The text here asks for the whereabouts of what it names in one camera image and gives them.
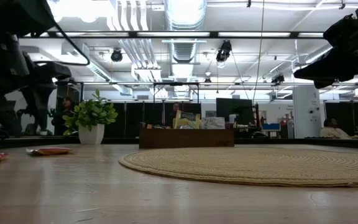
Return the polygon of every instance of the wooden box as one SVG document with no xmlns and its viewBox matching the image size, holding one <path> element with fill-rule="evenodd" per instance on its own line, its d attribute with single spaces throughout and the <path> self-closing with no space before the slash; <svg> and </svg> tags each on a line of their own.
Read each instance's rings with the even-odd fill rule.
<svg viewBox="0 0 358 224">
<path fill-rule="evenodd" d="M 141 129 L 139 148 L 234 147 L 232 129 Z"/>
</svg>

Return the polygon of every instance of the cable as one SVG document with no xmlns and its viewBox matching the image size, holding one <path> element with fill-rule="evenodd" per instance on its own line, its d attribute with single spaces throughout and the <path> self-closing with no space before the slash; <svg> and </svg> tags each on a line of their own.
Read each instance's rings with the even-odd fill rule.
<svg viewBox="0 0 358 224">
<path fill-rule="evenodd" d="M 62 34 L 62 36 L 71 44 L 71 46 L 74 47 L 74 49 L 82 56 L 86 59 L 86 63 L 73 63 L 73 62 L 61 62 L 58 61 L 57 63 L 63 64 L 63 65 L 79 65 L 79 66 L 87 66 L 91 63 L 90 59 L 84 54 L 84 52 L 82 52 L 82 50 L 80 50 L 77 45 L 69 38 L 69 36 L 67 36 L 67 34 L 63 31 L 63 29 L 59 26 L 59 24 L 55 21 L 55 19 L 52 16 L 52 13 L 49 13 L 46 6 L 44 7 L 44 11 L 45 13 L 47 13 L 47 15 L 49 16 L 49 18 L 53 21 L 54 26 L 56 27 L 56 29 Z M 36 61 L 34 63 L 39 64 L 39 63 L 50 63 L 51 61 Z"/>
<path fill-rule="evenodd" d="M 264 33 L 264 18 L 265 18 L 265 0 L 263 1 L 263 8 L 262 8 L 262 27 L 261 27 L 261 29 L 260 29 L 260 44 L 259 44 L 258 70 L 257 70 L 257 74 L 256 74 L 256 82 L 255 82 L 255 88 L 254 88 L 254 97 L 252 97 L 252 104 L 253 104 L 253 105 L 254 105 L 254 101 L 255 101 L 256 86 L 258 85 L 258 79 L 259 79 L 260 56 L 262 55 L 262 39 L 263 39 L 263 33 Z"/>
<path fill-rule="evenodd" d="M 234 57 L 233 49 L 231 50 L 231 54 L 233 55 L 234 64 L 236 65 L 237 73 L 239 74 L 242 88 L 244 89 L 244 91 L 245 91 L 245 93 L 246 93 L 246 95 L 247 95 L 247 99 L 249 100 L 246 87 L 244 86 L 244 82 L 242 81 L 242 75 L 240 74 L 239 67 L 237 66 L 236 58 Z"/>
<path fill-rule="evenodd" d="M 221 45 L 223 44 L 224 40 L 221 41 L 221 43 L 219 44 L 219 46 L 217 47 L 217 49 L 215 50 L 214 56 L 216 57 L 216 52 L 218 52 L 219 48 L 221 47 Z M 212 62 L 214 61 L 214 59 L 212 59 L 209 62 L 208 68 L 206 68 L 205 72 L 208 72 L 209 68 L 211 67 Z"/>
</svg>

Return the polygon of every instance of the person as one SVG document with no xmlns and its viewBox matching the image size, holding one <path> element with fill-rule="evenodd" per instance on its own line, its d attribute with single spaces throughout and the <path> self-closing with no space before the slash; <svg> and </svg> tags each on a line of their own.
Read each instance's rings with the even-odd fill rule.
<svg viewBox="0 0 358 224">
<path fill-rule="evenodd" d="M 338 128 L 338 123 L 333 118 L 327 118 L 324 121 L 324 127 L 320 131 L 320 137 L 335 139 L 357 139 L 358 136 L 349 136 L 342 129 Z"/>
<path fill-rule="evenodd" d="M 174 102 L 172 106 L 172 112 L 168 115 L 165 120 L 165 124 L 173 128 L 173 119 L 176 118 L 177 112 L 180 109 L 179 102 Z"/>
<path fill-rule="evenodd" d="M 63 133 L 67 130 L 65 126 L 65 120 L 63 119 L 64 115 L 71 116 L 73 115 L 74 110 L 74 101 L 70 97 L 64 97 L 63 99 L 63 110 L 57 112 L 55 117 L 52 120 L 52 124 L 55 126 L 55 135 L 62 136 Z"/>
</svg>

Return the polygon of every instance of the jute rug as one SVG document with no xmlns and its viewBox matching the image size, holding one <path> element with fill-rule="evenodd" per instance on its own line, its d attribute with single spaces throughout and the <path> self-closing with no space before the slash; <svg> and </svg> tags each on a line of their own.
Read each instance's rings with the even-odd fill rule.
<svg viewBox="0 0 358 224">
<path fill-rule="evenodd" d="M 154 149 L 123 156 L 119 162 L 141 172 L 188 180 L 358 187 L 358 154 L 352 153 L 259 147 Z"/>
</svg>

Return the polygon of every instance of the white pillar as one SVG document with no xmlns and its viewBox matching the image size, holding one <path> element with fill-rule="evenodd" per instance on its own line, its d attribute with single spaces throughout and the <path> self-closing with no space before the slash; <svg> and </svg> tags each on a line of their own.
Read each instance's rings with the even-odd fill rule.
<svg viewBox="0 0 358 224">
<path fill-rule="evenodd" d="M 321 113 L 319 91 L 314 86 L 293 89 L 295 109 L 295 138 L 319 137 Z"/>
<path fill-rule="evenodd" d="M 49 95 L 49 100 L 48 100 L 48 111 L 50 109 L 56 109 L 56 98 L 57 98 L 57 88 L 54 89 L 51 94 Z M 52 134 L 55 134 L 55 126 L 52 125 L 52 119 L 48 117 L 47 120 L 47 130 L 49 130 L 50 132 L 52 132 Z"/>
</svg>

